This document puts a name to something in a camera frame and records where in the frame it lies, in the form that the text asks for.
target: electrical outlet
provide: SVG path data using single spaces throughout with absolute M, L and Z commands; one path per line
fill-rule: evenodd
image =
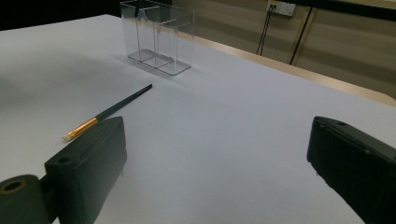
M 276 0 L 268 0 L 268 5 L 267 5 L 267 11 L 270 10 L 271 6 L 274 6 L 272 9 L 272 13 L 279 13 L 279 5 L 281 2 L 276 1 Z
M 278 13 L 285 16 L 292 16 L 294 9 L 296 8 L 295 4 L 280 2 L 276 0 L 268 0 L 267 11 L 270 10 L 271 6 L 274 6 L 272 9 L 272 13 Z
M 280 3 L 278 13 L 286 16 L 292 16 L 295 8 L 296 8 L 295 4 Z

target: black brush handle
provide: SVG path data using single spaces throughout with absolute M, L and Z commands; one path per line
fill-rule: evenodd
M 107 110 L 103 111 L 102 113 L 98 114 L 96 119 L 98 121 L 106 119 L 108 116 L 114 114 L 116 111 L 119 109 L 123 108 L 125 105 L 128 105 L 131 103 L 134 99 L 145 93 L 146 91 L 150 90 L 152 88 L 152 84 L 149 84 L 147 87 L 143 88 L 142 90 L 132 94 L 131 96 L 123 99 L 122 101 L 118 102 L 116 105 L 111 106 Z

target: acrylic divider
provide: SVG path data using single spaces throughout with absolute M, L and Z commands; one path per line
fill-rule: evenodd
M 194 12 L 152 1 L 121 2 L 121 18 L 129 58 L 176 75 L 191 67 Z

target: screw hole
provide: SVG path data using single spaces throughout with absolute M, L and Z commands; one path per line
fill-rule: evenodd
M 10 184 L 8 184 L 8 185 L 6 185 L 6 186 L 4 187 L 4 191 L 11 191 L 11 190 L 17 189 L 17 188 L 19 188 L 21 185 L 22 185 L 22 183 L 21 183 L 20 181 L 10 183 Z
M 64 157 L 64 158 L 61 158 L 60 160 L 58 160 L 59 163 L 67 163 L 69 161 L 70 161 L 70 158 L 67 158 L 67 157 Z

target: gold ferrule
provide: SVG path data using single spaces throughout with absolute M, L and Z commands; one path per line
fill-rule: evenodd
M 74 129 L 73 131 L 69 132 L 67 135 L 69 135 L 69 137 L 71 139 L 74 139 L 77 136 L 79 136 L 80 134 L 82 134 L 85 131 L 87 131 L 89 128 L 91 128 L 97 122 L 98 122 L 97 118 L 90 119 L 87 122 L 79 125 L 76 129 Z

